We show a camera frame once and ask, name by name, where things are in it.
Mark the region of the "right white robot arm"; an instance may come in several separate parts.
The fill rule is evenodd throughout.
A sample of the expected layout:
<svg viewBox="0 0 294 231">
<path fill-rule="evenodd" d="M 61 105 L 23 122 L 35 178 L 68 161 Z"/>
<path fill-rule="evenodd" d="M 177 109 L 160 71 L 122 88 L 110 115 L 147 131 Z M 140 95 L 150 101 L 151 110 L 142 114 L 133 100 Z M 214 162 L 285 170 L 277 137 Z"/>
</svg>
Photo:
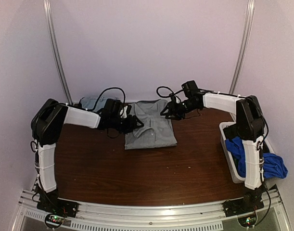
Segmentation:
<svg viewBox="0 0 294 231">
<path fill-rule="evenodd" d="M 171 92 L 170 101 L 160 115 L 166 119 L 183 120 L 186 114 L 204 108 L 217 109 L 236 116 L 236 132 L 241 139 L 245 154 L 246 188 L 257 192 L 263 188 L 263 143 L 267 136 L 267 123 L 256 96 L 247 97 L 204 90 L 191 80 L 181 86 L 186 99 L 177 100 L 177 93 Z"/>
</svg>

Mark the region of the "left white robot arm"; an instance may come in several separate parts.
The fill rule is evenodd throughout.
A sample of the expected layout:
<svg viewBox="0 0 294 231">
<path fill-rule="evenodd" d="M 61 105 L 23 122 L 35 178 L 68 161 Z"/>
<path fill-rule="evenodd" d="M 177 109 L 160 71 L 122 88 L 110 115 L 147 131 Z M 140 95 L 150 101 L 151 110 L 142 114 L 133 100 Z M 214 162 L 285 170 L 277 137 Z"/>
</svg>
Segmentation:
<svg viewBox="0 0 294 231">
<path fill-rule="evenodd" d="M 128 134 L 144 126 L 130 110 L 129 104 L 113 99 L 106 100 L 104 107 L 98 111 L 48 99 L 31 122 L 33 143 L 36 145 L 35 167 L 41 189 L 45 193 L 57 189 L 54 154 L 65 124 L 98 130 L 114 129 L 118 133 Z"/>
</svg>

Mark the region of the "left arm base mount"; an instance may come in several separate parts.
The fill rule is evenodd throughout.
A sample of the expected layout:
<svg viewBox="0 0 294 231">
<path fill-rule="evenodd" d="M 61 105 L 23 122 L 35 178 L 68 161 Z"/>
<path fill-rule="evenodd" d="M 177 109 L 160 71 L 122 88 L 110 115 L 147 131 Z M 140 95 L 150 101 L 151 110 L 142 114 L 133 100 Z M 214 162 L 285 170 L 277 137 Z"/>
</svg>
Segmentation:
<svg viewBox="0 0 294 231">
<path fill-rule="evenodd" d="M 40 201 L 37 204 L 37 209 L 63 217 L 75 218 L 78 210 L 78 203 L 57 199 L 57 202 L 53 205 L 49 201 Z"/>
</svg>

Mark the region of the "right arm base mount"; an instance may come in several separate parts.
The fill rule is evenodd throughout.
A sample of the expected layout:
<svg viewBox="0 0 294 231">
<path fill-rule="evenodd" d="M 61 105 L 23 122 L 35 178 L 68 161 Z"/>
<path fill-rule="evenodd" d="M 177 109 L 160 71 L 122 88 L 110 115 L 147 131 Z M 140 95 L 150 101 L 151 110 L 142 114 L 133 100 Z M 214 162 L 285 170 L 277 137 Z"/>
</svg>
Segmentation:
<svg viewBox="0 0 294 231">
<path fill-rule="evenodd" d="M 239 199 L 228 199 L 222 203 L 222 206 L 225 216 L 232 217 L 262 209 L 264 208 L 264 203 L 261 201 L 261 197 L 253 203 L 250 203 L 242 197 Z"/>
</svg>

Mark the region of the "grey polo shirt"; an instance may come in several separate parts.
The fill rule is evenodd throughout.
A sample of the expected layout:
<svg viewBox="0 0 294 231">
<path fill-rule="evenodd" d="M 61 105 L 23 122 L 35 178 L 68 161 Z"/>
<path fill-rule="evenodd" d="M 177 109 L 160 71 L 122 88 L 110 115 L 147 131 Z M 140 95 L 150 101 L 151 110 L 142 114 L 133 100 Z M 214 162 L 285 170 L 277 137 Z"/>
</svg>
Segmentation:
<svg viewBox="0 0 294 231">
<path fill-rule="evenodd" d="M 136 116 L 144 126 L 125 135 L 125 149 L 151 149 L 177 145 L 171 120 L 160 112 L 167 105 L 165 99 L 131 103 L 130 114 Z"/>
</svg>

